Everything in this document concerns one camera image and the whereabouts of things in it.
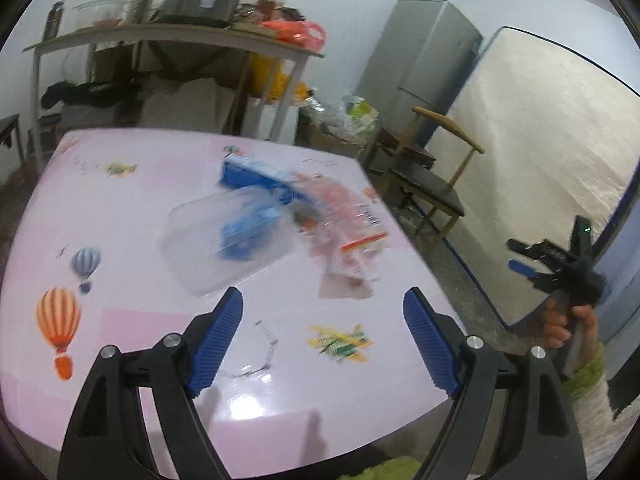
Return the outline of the left green sleeve forearm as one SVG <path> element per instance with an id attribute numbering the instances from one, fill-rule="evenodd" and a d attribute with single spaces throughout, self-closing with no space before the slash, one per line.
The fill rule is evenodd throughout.
<path id="1" fill-rule="evenodd" d="M 421 463 L 411 456 L 400 456 L 368 467 L 360 474 L 343 474 L 338 480 L 412 480 Z"/>

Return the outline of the green and white sleeve forearm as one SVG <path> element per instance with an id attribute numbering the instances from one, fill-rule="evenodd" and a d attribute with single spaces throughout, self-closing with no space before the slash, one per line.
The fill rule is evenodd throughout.
<path id="1" fill-rule="evenodd" d="M 639 398 L 615 415 L 605 380 L 603 344 L 593 359 L 563 384 L 570 397 L 582 448 L 587 478 L 595 479 L 623 445 L 639 417 Z"/>

